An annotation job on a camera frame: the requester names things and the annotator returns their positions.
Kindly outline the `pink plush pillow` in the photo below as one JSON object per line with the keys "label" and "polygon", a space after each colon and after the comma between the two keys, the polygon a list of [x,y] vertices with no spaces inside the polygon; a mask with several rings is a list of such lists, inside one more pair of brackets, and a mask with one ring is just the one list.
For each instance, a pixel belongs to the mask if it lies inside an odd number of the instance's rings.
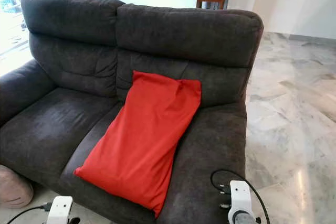
{"label": "pink plush pillow", "polygon": [[32,184],[9,167],[0,165],[0,200],[3,207],[21,209],[29,205],[34,196]]}

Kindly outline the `red pillow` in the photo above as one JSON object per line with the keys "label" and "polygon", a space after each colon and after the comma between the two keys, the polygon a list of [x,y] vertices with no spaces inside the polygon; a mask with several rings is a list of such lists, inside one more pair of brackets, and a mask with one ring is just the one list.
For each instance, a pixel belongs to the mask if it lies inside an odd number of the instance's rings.
{"label": "red pillow", "polygon": [[178,141],[201,97],[198,80],[133,71],[125,104],[74,174],[160,214]]}

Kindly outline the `dark grey fabric sofa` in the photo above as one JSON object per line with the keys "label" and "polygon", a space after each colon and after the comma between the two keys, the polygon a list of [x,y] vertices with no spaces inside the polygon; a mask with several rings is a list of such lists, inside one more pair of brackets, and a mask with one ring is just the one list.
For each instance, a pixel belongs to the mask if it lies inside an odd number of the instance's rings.
{"label": "dark grey fabric sofa", "polygon": [[[118,0],[22,0],[31,61],[1,77],[0,164],[117,224],[228,224],[211,173],[245,173],[245,90],[264,26],[245,10]],[[79,178],[127,101],[133,73],[197,80],[156,214]]]}

